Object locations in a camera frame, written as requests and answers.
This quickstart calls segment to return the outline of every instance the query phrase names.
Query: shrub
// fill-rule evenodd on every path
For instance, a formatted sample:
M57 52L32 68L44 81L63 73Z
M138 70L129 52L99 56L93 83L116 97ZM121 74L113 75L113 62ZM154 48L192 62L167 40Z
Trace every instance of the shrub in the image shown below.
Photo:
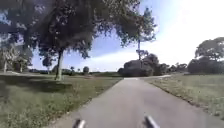
M202 57L191 60L187 68L191 74L220 74L224 72L224 63Z
M83 73L84 73L84 75L89 74L89 67L85 66L83 68Z
M152 69L143 69L143 68L127 68L122 72L124 77L146 77L153 74Z
M90 73L91 75L97 76L97 77L118 77L120 74L117 72L99 72L99 73Z
M117 71L117 73L118 73L119 75L122 75L123 72L124 72L124 68L120 68L120 69L118 69L118 71Z

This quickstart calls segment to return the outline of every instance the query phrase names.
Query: blue sky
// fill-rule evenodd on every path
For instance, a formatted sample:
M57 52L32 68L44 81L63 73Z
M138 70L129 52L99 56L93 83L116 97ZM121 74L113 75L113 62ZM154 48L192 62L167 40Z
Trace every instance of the blue sky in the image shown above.
M188 63L202 41L224 36L223 5L223 0L143 0L141 11L146 6L152 8L158 31L156 41L142 43L142 49L158 55L161 63ZM121 48L115 34L101 36L93 42L91 58L65 54L63 67L117 71L125 62L138 58L136 48L134 44ZM32 68L46 69L36 52Z

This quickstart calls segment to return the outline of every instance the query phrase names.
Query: concrete path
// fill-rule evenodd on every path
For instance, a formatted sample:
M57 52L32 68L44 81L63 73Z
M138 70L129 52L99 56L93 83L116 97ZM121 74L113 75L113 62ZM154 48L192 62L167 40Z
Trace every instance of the concrete path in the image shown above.
M144 128L148 115L161 128L224 128L224 121L137 78L122 80L47 128L72 128L77 118L86 120L86 128Z

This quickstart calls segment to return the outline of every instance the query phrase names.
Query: green lawn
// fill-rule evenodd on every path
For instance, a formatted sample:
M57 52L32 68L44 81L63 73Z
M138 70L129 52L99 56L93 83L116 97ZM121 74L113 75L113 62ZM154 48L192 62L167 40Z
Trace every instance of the green lawn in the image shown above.
M121 78L0 76L0 128L40 128L77 109Z
M144 80L224 120L224 75L188 75Z

